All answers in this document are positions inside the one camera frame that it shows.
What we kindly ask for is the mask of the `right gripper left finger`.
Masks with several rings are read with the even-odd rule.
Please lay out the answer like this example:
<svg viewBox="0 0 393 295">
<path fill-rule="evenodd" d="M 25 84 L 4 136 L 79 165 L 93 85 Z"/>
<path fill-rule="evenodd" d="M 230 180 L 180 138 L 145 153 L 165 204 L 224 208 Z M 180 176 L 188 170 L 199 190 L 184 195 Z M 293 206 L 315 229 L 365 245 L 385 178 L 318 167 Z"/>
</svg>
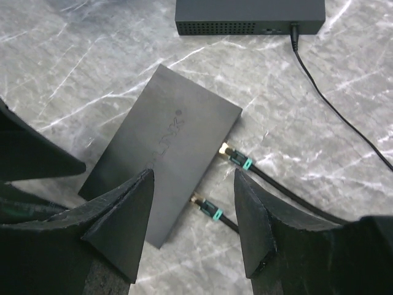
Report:
<svg viewBox="0 0 393 295">
<path fill-rule="evenodd" d="M 1 224 L 2 294 L 127 294 L 138 276 L 154 196 L 145 170 L 43 220 Z"/>
</svg>

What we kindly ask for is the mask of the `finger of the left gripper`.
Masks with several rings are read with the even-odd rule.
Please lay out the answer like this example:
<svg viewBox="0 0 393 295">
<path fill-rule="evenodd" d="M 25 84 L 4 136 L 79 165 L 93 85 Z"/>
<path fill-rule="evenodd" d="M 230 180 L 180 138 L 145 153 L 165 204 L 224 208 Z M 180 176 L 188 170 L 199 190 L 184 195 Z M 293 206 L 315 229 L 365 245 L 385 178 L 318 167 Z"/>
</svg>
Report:
<svg viewBox="0 0 393 295">
<path fill-rule="evenodd" d="M 45 221 L 65 210 L 66 207 L 1 183 L 1 224 Z"/>
<path fill-rule="evenodd" d="M 1 181 L 79 175 L 86 164 L 52 143 L 1 102 Z"/>
</svg>

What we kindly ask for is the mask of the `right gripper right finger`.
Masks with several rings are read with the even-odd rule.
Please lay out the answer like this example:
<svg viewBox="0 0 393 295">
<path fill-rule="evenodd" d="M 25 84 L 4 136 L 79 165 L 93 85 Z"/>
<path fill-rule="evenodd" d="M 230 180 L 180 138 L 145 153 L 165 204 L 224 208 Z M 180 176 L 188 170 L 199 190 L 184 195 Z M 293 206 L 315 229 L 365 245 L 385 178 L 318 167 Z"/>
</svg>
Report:
<svg viewBox="0 0 393 295">
<path fill-rule="evenodd" d="M 338 225 L 235 171 L 245 274 L 254 294 L 391 294 L 392 217 Z"/>
</svg>

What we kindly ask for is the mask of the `black network switch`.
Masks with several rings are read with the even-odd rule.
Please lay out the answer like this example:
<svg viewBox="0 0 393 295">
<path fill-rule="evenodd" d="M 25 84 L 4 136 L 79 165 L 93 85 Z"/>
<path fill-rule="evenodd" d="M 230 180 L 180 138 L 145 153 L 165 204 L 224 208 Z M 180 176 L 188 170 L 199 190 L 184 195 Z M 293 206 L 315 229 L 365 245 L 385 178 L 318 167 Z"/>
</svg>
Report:
<svg viewBox="0 0 393 295">
<path fill-rule="evenodd" d="M 161 248 L 241 108 L 160 65 L 79 191 L 91 200 L 154 171 L 146 241 Z"/>
<path fill-rule="evenodd" d="M 181 36 L 315 35 L 325 23 L 324 0 L 177 0 Z"/>
</svg>

